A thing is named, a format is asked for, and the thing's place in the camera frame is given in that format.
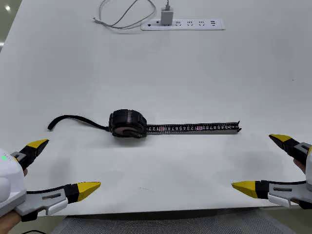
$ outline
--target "white power strip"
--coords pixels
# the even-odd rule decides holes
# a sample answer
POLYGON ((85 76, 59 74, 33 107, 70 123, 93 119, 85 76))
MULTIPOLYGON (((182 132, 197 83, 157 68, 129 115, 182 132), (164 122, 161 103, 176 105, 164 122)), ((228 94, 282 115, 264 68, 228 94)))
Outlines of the white power strip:
POLYGON ((160 24, 160 19, 151 19, 141 24, 144 31, 164 30, 224 30, 222 19, 173 19, 172 25, 160 24))

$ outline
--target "hand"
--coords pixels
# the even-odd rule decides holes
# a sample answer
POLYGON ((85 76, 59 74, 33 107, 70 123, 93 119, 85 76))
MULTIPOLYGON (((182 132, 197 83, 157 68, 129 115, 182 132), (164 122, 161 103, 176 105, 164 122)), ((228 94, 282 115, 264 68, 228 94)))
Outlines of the hand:
POLYGON ((294 159, 293 162, 302 170, 302 172, 305 174, 306 173, 306 166, 303 165, 301 162, 298 160, 294 159))
MULTIPOLYGON (((27 169, 24 171, 24 176, 27 175, 27 169)), ((15 225, 20 222, 20 215, 15 211, 11 211, 0 217, 0 234, 7 234, 15 225)))

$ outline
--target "black strap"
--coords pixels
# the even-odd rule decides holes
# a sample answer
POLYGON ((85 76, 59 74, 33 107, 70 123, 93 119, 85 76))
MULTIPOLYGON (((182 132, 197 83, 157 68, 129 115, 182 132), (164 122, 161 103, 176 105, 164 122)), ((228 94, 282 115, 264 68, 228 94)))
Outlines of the black strap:
POLYGON ((76 120, 79 120, 79 121, 81 121, 81 122, 88 123, 88 124, 90 124, 90 125, 92 125, 92 126, 94 126, 94 127, 97 127, 97 128, 100 128, 100 129, 103 129, 103 130, 109 132, 108 127, 99 125, 99 124, 97 124, 97 123, 95 123, 95 122, 93 122, 93 121, 91 121, 91 120, 89 120, 89 119, 87 119, 87 118, 85 118, 85 117, 81 117, 81 116, 72 116, 72 115, 64 115, 64 116, 59 116, 59 117, 55 118, 55 119, 52 120, 52 122, 49 124, 48 129, 49 129, 49 130, 52 130, 52 129, 55 127, 55 125, 57 125, 58 122, 60 122, 60 121, 63 120, 63 119, 66 119, 66 118, 76 119, 76 120))

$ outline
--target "black tape measure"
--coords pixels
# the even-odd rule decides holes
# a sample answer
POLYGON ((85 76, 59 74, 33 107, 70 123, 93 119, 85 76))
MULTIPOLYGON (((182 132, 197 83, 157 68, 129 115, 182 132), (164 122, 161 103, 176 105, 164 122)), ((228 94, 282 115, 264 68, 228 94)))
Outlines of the black tape measure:
POLYGON ((150 125, 147 124, 146 119, 140 112, 126 109, 111 113, 108 127, 99 125, 85 117, 64 115, 55 118, 49 124, 48 129, 52 130, 58 122, 65 118, 77 119, 91 124, 111 132, 116 137, 142 138, 148 134, 237 134, 241 130, 239 122, 150 125))

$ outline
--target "floor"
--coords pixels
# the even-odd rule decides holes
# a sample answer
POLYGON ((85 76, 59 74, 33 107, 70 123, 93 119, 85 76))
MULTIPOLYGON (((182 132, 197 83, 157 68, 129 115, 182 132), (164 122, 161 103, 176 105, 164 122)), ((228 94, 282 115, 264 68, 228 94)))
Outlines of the floor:
MULTIPOLYGON (((0 51, 5 44, 14 17, 18 11, 21 0, 0 0, 0 51)), ((312 233, 312 211, 299 208, 264 208, 275 219, 287 225, 299 234, 312 233)), ((39 217, 36 221, 20 223, 10 234, 20 234, 28 230, 40 230, 50 233, 62 220, 63 216, 39 217)))
MULTIPOLYGON (((263 210, 298 234, 312 233, 312 210, 302 210, 298 207, 291 209, 270 207, 263 210)), ((29 230, 39 230, 49 234, 64 218, 64 216, 39 217, 35 221, 19 223, 9 234, 21 234, 29 230)))

